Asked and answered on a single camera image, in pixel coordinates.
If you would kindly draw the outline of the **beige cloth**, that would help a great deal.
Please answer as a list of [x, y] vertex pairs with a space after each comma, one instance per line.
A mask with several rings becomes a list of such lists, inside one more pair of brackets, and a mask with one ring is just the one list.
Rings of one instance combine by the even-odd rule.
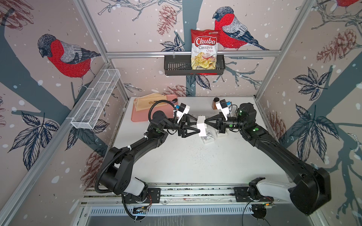
[[152, 93], [143, 97], [136, 98], [133, 102], [133, 105], [136, 111], [142, 111], [150, 109], [155, 102], [160, 100], [167, 100], [167, 96], [160, 93]]

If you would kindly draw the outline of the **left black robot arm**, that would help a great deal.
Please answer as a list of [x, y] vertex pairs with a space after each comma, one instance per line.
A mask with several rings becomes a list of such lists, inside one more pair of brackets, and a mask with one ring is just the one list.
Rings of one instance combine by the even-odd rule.
[[[172, 107], [173, 117], [168, 118], [163, 111], [154, 111], [158, 104], [165, 103]], [[141, 199], [147, 195], [146, 182], [133, 178], [134, 164], [149, 151], [160, 147], [166, 141], [170, 130], [182, 138], [200, 133], [194, 128], [189, 116], [190, 107], [184, 103], [175, 105], [167, 100], [156, 101], [148, 112], [149, 126], [143, 138], [123, 148], [113, 147], [105, 155], [97, 173], [94, 189], [99, 194], [114, 193], [115, 195], [131, 194]]]

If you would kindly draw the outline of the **pink tray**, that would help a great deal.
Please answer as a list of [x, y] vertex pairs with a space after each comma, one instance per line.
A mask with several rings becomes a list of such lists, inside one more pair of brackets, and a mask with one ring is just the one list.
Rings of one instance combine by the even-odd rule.
[[[172, 102], [173, 105], [178, 105], [178, 97], [174, 94], [172, 95], [165, 95], [166, 99], [170, 102]], [[131, 121], [132, 122], [144, 122], [144, 121], [149, 121], [148, 119], [148, 114], [149, 114], [149, 110], [152, 107], [152, 105], [155, 103], [154, 100], [150, 100], [147, 102], [147, 107], [143, 108], [142, 110], [137, 111], [137, 105], [138, 105], [138, 100], [139, 98], [136, 98], [133, 101], [133, 110], [132, 110], [132, 116], [131, 116]], [[155, 113], [156, 111], [162, 111], [165, 113], [165, 115], [168, 118], [173, 118], [174, 114], [173, 114], [173, 107], [170, 106], [169, 104], [165, 104], [165, 103], [160, 103], [157, 106], [155, 106], [151, 112], [151, 116], [153, 116], [153, 113]]]

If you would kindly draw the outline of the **Chuba cassava chips bag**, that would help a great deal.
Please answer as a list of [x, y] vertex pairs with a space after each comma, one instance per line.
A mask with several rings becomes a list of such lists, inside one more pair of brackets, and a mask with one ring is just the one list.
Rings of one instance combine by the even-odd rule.
[[192, 70], [211, 70], [211, 75], [219, 73], [217, 52], [220, 40], [218, 30], [191, 29], [191, 68]]

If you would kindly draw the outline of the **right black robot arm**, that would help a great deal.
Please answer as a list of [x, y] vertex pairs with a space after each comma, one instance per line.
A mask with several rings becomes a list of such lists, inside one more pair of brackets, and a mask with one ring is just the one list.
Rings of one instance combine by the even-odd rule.
[[291, 178], [290, 183], [266, 181], [264, 177], [249, 183], [251, 199], [273, 197], [288, 201], [304, 213], [310, 215], [331, 200], [331, 178], [323, 169], [316, 169], [298, 159], [278, 143], [262, 126], [256, 123], [256, 110], [251, 103], [241, 104], [235, 117], [220, 113], [207, 118], [205, 124], [225, 133], [226, 129], [236, 129], [253, 147], [264, 152], [278, 164]]

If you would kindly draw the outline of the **orange spice jar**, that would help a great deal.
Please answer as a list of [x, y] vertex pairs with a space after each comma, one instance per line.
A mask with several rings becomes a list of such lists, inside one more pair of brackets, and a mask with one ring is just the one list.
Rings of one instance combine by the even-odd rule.
[[216, 103], [217, 103], [219, 100], [220, 100], [220, 99], [219, 99], [218, 97], [215, 97], [215, 98], [213, 99], [213, 102], [212, 102], [212, 108], [213, 108], [213, 110], [216, 110], [216, 109], [217, 109]]

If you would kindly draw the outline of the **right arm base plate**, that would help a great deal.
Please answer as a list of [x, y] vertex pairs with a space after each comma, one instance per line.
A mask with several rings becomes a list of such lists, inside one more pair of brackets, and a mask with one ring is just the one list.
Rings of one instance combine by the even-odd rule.
[[237, 186], [233, 188], [236, 202], [273, 202], [274, 198], [270, 196], [262, 196], [258, 191], [252, 188], [250, 191], [249, 187]]

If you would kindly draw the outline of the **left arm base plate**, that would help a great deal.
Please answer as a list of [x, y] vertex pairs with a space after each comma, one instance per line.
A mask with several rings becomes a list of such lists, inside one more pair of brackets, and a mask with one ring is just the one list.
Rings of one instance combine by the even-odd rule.
[[140, 195], [135, 196], [132, 194], [127, 194], [125, 196], [126, 204], [143, 204], [143, 203], [159, 203], [161, 197], [160, 188], [147, 188], [144, 189]]

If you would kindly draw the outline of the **white mesh shelf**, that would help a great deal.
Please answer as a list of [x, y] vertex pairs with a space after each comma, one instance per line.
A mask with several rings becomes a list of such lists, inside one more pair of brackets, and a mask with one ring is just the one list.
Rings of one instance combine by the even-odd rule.
[[71, 121], [76, 129], [94, 129], [120, 78], [117, 69], [105, 69]]

